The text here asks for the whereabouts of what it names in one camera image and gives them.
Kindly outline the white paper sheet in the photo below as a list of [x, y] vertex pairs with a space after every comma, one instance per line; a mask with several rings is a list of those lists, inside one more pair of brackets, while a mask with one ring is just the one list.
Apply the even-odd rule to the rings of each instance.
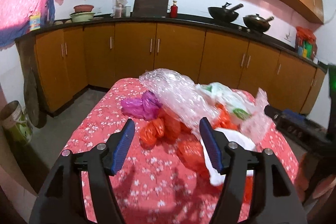
[[226, 175], [234, 174], [234, 168], [238, 166], [234, 163], [234, 158], [238, 153], [238, 162], [243, 163], [239, 174], [245, 170], [248, 178], [253, 177], [253, 169], [249, 168], [248, 164], [256, 145], [250, 138], [235, 130], [212, 129], [206, 120], [200, 122], [199, 131], [211, 185], [221, 186]]

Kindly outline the purple plastic bag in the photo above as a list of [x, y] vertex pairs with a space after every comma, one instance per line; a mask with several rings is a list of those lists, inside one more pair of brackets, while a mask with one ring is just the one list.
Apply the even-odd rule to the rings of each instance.
[[127, 98], [121, 101], [123, 115], [146, 121], [157, 119], [161, 108], [161, 102], [151, 91], [144, 92], [141, 98]]

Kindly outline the orange plastic bag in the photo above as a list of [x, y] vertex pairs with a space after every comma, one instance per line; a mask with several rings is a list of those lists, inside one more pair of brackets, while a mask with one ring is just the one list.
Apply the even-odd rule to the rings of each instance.
[[139, 143], [144, 149], [152, 149], [160, 141], [176, 144], [176, 154], [183, 165], [202, 178], [210, 178], [200, 140], [167, 108], [161, 108], [158, 118], [149, 121], [139, 132]]

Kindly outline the white green printed bag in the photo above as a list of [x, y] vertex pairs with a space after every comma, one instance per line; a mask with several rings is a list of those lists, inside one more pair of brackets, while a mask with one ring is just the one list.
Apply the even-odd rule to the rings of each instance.
[[238, 123], [249, 118], [255, 111], [254, 104], [250, 103], [246, 96], [221, 83], [197, 84], [195, 87], [209, 105], [224, 106], [231, 118]]

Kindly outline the clear bubble wrap sheet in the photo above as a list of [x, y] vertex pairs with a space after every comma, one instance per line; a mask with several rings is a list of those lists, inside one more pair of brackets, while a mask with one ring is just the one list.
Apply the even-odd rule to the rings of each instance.
[[210, 124], [222, 127], [220, 123], [237, 126], [237, 131], [250, 138], [254, 143], [260, 143], [269, 131], [272, 120], [264, 114], [264, 108], [268, 105], [265, 91], [259, 89], [254, 98], [242, 90], [231, 89], [247, 97], [254, 104], [255, 111], [246, 120], [238, 123], [232, 119], [224, 106], [209, 105], [208, 102], [197, 92], [196, 85], [190, 77], [181, 75], [169, 69], [155, 69], [145, 72], [139, 77], [141, 84], [153, 92], [159, 101], [183, 122], [191, 132], [201, 138], [199, 122], [206, 117]]

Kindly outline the red floral tablecloth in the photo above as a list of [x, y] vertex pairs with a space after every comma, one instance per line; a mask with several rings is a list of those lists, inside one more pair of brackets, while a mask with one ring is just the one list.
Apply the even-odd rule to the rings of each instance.
[[[89, 151], [119, 132], [127, 120], [121, 101], [145, 92], [138, 79], [118, 80], [90, 111], [66, 143], [74, 153]], [[210, 183], [209, 173], [184, 166], [177, 143], [158, 142], [150, 150], [135, 136], [126, 160], [110, 182], [127, 223], [208, 223], [221, 187]]]

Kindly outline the orange bag with bottles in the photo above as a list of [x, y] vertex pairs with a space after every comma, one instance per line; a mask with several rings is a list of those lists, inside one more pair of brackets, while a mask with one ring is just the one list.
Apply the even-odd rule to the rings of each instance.
[[315, 35], [308, 28], [297, 26], [295, 29], [295, 50], [300, 56], [313, 60], [318, 50]]

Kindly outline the wooden lower cabinets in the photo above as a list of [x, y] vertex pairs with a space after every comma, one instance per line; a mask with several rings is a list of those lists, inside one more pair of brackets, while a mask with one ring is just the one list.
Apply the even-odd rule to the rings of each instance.
[[25, 100], [56, 113], [88, 86], [108, 89], [124, 78], [171, 69], [199, 84], [222, 83], [270, 104], [309, 114], [326, 69], [251, 31], [232, 34], [201, 24], [109, 22], [55, 26], [18, 38]]

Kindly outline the bucket on floor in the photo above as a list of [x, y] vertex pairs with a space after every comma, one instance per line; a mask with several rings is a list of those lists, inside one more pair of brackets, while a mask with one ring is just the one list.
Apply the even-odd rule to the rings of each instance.
[[33, 131], [18, 101], [8, 103], [1, 110], [1, 126], [14, 143], [25, 146], [31, 141]]

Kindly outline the lidded black wok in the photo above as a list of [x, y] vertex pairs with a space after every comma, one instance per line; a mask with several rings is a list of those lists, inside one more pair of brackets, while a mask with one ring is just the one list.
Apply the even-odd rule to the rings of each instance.
[[247, 28], [262, 33], [270, 29], [269, 23], [272, 20], [274, 20], [274, 16], [270, 16], [269, 18], [264, 19], [259, 14], [246, 15], [243, 17], [243, 22]]

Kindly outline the clear jar with bag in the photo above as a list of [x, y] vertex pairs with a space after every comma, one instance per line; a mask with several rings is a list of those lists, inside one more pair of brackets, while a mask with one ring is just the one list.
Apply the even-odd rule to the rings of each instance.
[[130, 16], [130, 6], [127, 4], [127, 0], [112, 0], [112, 13], [110, 16], [113, 18]]

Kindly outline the green basin with red bowl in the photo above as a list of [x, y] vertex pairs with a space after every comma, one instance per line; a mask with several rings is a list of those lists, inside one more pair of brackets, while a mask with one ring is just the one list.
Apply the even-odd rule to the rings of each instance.
[[77, 5], [74, 6], [74, 12], [70, 14], [71, 21], [73, 23], [77, 22], [87, 22], [93, 19], [94, 12], [93, 12], [94, 6], [92, 5]]

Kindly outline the dark cutting board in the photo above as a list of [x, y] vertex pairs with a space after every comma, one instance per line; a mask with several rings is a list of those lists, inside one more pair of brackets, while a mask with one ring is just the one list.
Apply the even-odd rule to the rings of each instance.
[[165, 18], [169, 0], [134, 0], [132, 17]]

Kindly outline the red bottle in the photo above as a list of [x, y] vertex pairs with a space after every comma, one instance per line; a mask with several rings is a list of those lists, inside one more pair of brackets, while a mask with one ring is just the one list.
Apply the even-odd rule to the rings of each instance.
[[173, 4], [170, 7], [170, 17], [177, 18], [177, 16], [178, 16], [177, 1], [173, 1]]

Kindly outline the small colourful carton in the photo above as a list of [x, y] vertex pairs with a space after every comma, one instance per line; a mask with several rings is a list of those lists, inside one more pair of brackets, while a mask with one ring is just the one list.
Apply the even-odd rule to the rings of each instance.
[[41, 13], [36, 12], [29, 17], [29, 30], [34, 31], [41, 28]]

